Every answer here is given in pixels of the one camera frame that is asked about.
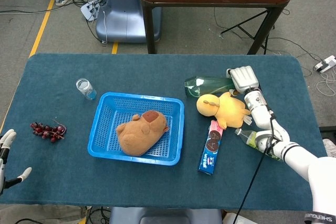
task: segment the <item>blue machine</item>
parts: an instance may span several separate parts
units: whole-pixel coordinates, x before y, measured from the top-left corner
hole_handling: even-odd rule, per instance
[[[106,0],[100,7],[96,33],[108,42],[146,42],[140,0]],[[160,39],[162,8],[153,9],[154,38]]]

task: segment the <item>capybara plush toy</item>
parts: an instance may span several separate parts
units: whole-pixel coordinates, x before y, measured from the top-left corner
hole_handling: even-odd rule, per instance
[[[122,151],[131,156],[144,154],[168,130],[164,115],[154,110],[142,116],[134,115],[131,122],[122,123],[116,129]]]

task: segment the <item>gray floor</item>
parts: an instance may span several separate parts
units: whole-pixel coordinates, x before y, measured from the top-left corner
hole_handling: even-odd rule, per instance
[[[43,10],[50,0],[0,0],[0,9]],[[271,37],[283,37],[299,43],[322,58],[336,54],[336,0],[292,0],[287,7],[290,15],[281,15]],[[217,8],[216,17],[222,26],[231,26],[258,13],[258,9]],[[0,15],[0,121],[3,120],[44,14]],[[246,24],[256,31],[261,19]],[[157,43],[161,54],[245,54],[250,39],[233,33],[219,36],[213,8],[165,8],[162,37]],[[280,39],[271,39],[269,48],[284,50],[294,56],[304,53],[299,47]],[[112,44],[103,45],[90,34],[79,8],[70,5],[50,14],[37,52],[110,53]],[[120,44],[118,53],[145,54],[145,44]],[[312,69],[316,62],[305,55],[301,65]],[[335,125],[335,97],[326,97],[316,90],[323,80],[313,72],[306,77],[313,107],[320,126]],[[302,213],[292,211],[244,211],[243,216],[257,223],[300,223]]]

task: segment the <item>yellow plush toy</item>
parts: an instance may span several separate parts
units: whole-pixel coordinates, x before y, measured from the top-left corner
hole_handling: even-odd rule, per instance
[[[250,115],[250,111],[245,109],[245,104],[231,97],[229,92],[217,97],[213,94],[205,94],[197,100],[197,110],[204,116],[215,116],[219,127],[240,128],[245,115]]]

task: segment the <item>plastic water bottle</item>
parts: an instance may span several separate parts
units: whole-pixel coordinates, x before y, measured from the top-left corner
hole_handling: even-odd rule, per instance
[[[96,98],[97,92],[87,79],[78,79],[76,87],[88,100],[94,100]]]
[[[235,89],[232,79],[224,77],[194,76],[184,81],[186,95],[200,97],[204,94],[225,93]]]
[[[240,136],[241,140],[244,141],[245,144],[251,146],[252,148],[258,149],[256,145],[256,135],[255,131],[243,131],[242,129],[236,129],[235,133]]]

